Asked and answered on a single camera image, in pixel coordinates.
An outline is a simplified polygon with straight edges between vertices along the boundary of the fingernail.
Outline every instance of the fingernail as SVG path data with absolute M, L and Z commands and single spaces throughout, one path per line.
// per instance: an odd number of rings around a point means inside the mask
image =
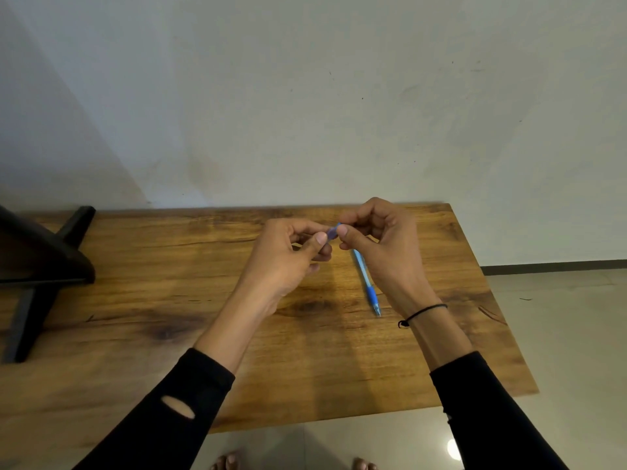
M 326 232 L 316 232 L 315 239 L 318 241 L 318 244 L 326 244 L 327 243 L 327 233 Z

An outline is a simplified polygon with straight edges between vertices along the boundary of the black sleeve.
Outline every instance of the black sleeve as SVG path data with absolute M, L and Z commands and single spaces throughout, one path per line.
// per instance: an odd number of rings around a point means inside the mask
M 235 376 L 190 348 L 157 386 L 75 469 L 189 469 Z M 194 411 L 182 416 L 161 401 L 172 396 Z
M 478 352 L 436 369 L 431 380 L 466 470 L 567 468 Z

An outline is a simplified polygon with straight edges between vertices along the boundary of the wooden table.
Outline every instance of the wooden table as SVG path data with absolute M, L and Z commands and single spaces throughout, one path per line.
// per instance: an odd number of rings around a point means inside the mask
M 408 207 L 459 325 L 511 394 L 537 392 L 450 206 Z M 340 210 L 98 213 L 81 247 L 96 283 L 63 290 L 28 360 L 0 366 L 0 458 L 98 442 L 211 323 L 265 220 L 333 225 Z M 36 219 L 54 230 L 66 216 Z M 373 316 L 337 243 L 255 335 L 212 432 L 440 404 L 412 333 L 384 296 Z M 17 296 L 0 294 L 3 338 Z

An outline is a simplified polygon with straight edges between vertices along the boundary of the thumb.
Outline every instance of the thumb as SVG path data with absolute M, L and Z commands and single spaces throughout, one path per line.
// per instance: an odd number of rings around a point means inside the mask
M 316 232 L 313 236 L 307 239 L 307 242 L 303 244 L 303 247 L 298 251 L 302 256 L 307 257 L 307 260 L 312 260 L 318 252 L 320 252 L 323 245 L 327 243 L 326 232 Z
M 346 243 L 351 249 L 358 250 L 362 255 L 368 254 L 368 251 L 375 245 L 370 239 L 348 224 L 337 226 L 337 235 L 340 236 L 343 243 Z

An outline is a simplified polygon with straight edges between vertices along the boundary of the baseboard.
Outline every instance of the baseboard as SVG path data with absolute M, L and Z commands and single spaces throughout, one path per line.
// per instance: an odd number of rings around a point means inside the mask
M 537 274 L 541 272 L 593 271 L 627 269 L 627 259 L 584 260 L 581 262 L 548 262 L 546 264 L 513 264 L 510 266 L 485 266 L 483 275 Z

